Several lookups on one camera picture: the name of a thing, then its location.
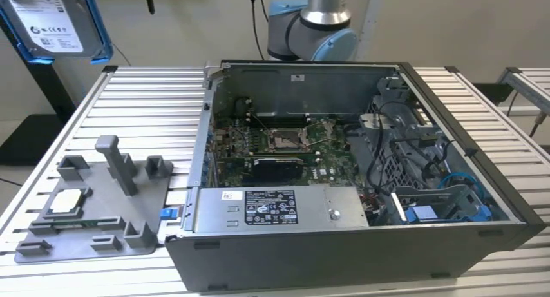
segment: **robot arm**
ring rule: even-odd
[[[346,0],[273,0],[267,51],[274,59],[346,61],[357,34]]]

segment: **black stand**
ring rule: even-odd
[[[498,83],[474,83],[477,89],[484,93],[486,98],[498,106],[506,101],[514,88],[508,84]]]
[[[56,113],[30,115],[0,146],[0,165],[31,166],[43,158],[75,112],[75,105],[54,66],[27,63],[16,48],[16,38],[2,18],[0,27]]]

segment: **metal rail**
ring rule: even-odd
[[[521,195],[550,224],[550,160],[540,146],[485,99],[462,74],[417,68]],[[149,256],[18,265],[16,244],[44,206],[66,154],[103,160],[95,138],[116,134],[135,159],[163,155],[175,163],[166,204],[181,205],[205,89],[201,68],[120,68],[103,74],[20,193],[0,218],[0,292],[11,296],[175,296],[187,293],[165,248]],[[162,223],[161,235],[179,221]],[[458,279],[254,292],[231,296],[546,296],[550,294],[550,228],[518,250],[489,255]]]
[[[506,68],[498,83],[506,83],[550,114],[550,68]]]

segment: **green circuit board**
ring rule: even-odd
[[[217,122],[219,186],[251,186],[243,184],[243,178],[253,175],[255,160],[262,158],[303,161],[302,177],[277,185],[358,186],[363,184],[346,141],[345,126],[338,125],[329,118],[313,119],[303,128],[253,128],[243,121],[219,120]]]

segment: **screw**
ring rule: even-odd
[[[341,211],[330,209],[329,214],[331,220],[337,221],[338,219],[341,219]]]

